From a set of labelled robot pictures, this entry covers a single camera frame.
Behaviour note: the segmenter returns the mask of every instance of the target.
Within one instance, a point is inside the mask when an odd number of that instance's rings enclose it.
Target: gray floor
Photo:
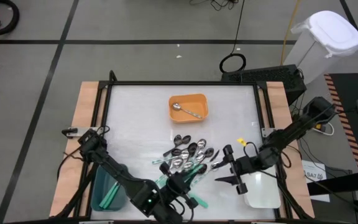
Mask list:
[[[74,0],[15,0],[21,10],[17,29],[0,37],[0,205],[21,151],[57,44]],[[347,0],[358,25],[358,0]],[[283,40],[294,0],[246,0],[241,40]],[[189,6],[187,0],[80,0],[67,40],[232,40],[241,5],[215,11],[208,3]],[[339,0],[304,0],[295,18],[330,10],[346,17]],[[11,12],[0,7],[0,15]],[[56,40],[50,44],[6,44],[3,40]],[[287,46],[286,54],[291,50]],[[247,68],[276,66],[281,45],[238,45]],[[106,79],[113,69],[119,80],[219,80],[219,62],[231,44],[66,44],[32,138],[5,222],[47,218],[56,187],[56,171],[71,124],[80,83]],[[239,66],[233,60],[226,70]],[[358,51],[329,69],[358,72]],[[315,96],[329,98],[324,78],[308,85],[304,104]],[[357,171],[337,118],[332,137],[305,136],[313,154],[329,166]]]

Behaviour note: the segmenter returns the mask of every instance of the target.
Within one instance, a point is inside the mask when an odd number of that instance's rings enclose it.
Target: white bucket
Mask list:
[[[313,14],[291,29],[300,33],[284,65],[295,64],[305,76],[305,84],[323,74],[341,57],[358,49],[358,31],[343,17],[331,11]]]

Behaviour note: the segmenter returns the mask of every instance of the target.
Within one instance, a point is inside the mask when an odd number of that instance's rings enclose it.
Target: white lid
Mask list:
[[[308,19],[308,27],[315,39],[332,54],[353,54],[358,49],[358,31],[335,12],[313,14]]]

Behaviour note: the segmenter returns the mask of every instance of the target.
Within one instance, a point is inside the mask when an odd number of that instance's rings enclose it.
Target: teal container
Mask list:
[[[110,206],[107,209],[103,209],[99,206],[102,202],[104,196],[109,192],[110,188],[117,181],[110,176],[102,167],[99,167],[96,171],[96,178],[94,180],[92,199],[91,199],[91,208],[94,211],[99,212],[115,212],[120,210],[125,203],[128,201],[125,189],[121,186],[111,202]]]

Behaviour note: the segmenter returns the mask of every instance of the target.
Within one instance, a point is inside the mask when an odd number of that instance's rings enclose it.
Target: orange bowl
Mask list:
[[[176,111],[172,104],[178,103],[181,108],[194,112],[203,118],[196,118],[183,110]],[[190,94],[182,96],[171,96],[168,101],[169,115],[175,123],[191,123],[203,121],[208,116],[208,104],[204,94]]]

